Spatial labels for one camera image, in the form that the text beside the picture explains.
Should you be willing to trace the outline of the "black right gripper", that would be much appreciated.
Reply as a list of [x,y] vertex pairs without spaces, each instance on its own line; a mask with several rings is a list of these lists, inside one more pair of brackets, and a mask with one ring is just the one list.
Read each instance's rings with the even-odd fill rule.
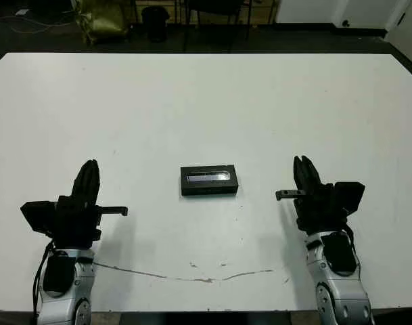
[[294,157],[293,174],[297,190],[278,190],[275,196],[278,201],[293,200],[298,229],[308,235],[343,231],[347,227],[347,216],[334,207],[334,185],[322,185],[317,169],[307,156]]

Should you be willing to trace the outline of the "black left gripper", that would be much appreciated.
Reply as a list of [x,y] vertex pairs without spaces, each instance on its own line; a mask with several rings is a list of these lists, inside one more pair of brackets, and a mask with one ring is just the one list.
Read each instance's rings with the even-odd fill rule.
[[128,208],[96,205],[100,187],[95,159],[85,162],[74,180],[71,196],[60,196],[55,206],[52,238],[57,249],[88,250],[100,240],[102,215],[127,216]]

